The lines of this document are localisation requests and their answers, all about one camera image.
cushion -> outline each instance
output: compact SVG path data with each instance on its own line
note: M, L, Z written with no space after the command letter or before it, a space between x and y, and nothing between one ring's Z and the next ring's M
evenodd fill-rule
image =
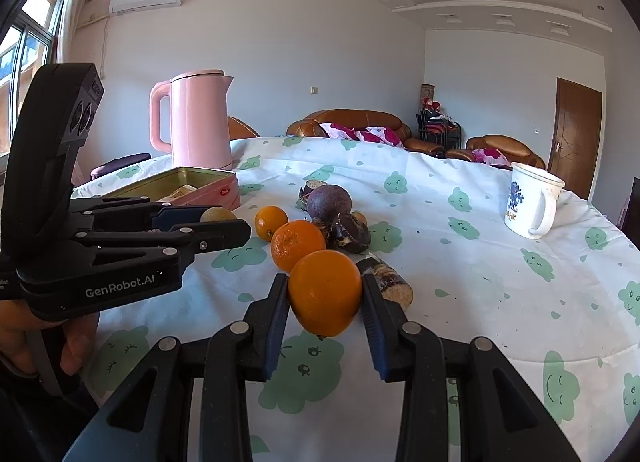
M322 122L320 124L329 138L340 138L342 140L357 140L356 132L351 127L346 127L335 122Z
M489 166L511 166L507 157L495 147L474 149L472 153L476 162L484 162Z
M403 147L402 141L396 132L388 126L369 126L366 128L366 132L380 139L378 141L367 140L366 142L382 142L393 147Z
M374 135L372 132L363 129L362 131L356 131L356 135L358 136L358 140L362 140L363 142L376 142L379 144L384 144L382 138L378 135Z

table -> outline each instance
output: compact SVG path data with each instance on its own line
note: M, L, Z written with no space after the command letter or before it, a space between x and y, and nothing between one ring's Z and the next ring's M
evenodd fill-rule
M326 138L237 140L232 152L239 218L253 225L257 210L273 204L303 219L296 201L305 180L343 186L369 220L371 250L414 289L408 319L458 341L491 338L582 460L603 461L622 438L640 407L640 254L587 201L563 191L551 232L533 241L504 225L508 171ZM152 159L75 195L169 167L169 156ZM104 402L150 345L166 335L201 339L241 319L277 272L254 232L231 255L198 255L179 291L102 312L87 387ZM393 460L403 388L380 381L359 315L320 343L291 314L284 347L274 378L247 385L254 460Z

window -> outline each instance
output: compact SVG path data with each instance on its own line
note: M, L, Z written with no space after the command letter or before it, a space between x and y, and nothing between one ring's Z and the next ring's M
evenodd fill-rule
M62 0L27 0L0 43L0 172L34 74L51 62Z

pink kettle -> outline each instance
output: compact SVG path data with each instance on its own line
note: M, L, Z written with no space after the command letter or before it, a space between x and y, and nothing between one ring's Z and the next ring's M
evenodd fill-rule
M149 138L171 153L174 167L231 168L226 90L233 77L222 70L199 70L158 82L149 95ZM171 143L160 138L160 100L169 97Z

human hand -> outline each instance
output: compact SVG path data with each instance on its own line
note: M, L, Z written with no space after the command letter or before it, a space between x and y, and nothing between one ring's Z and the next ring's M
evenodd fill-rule
M62 349L60 368L71 376L91 355L98 318L99 314L95 313L69 321L50 323L35 317L24 301L0 301L0 353L20 371L34 374L37 369L24 333L62 324L66 343Z

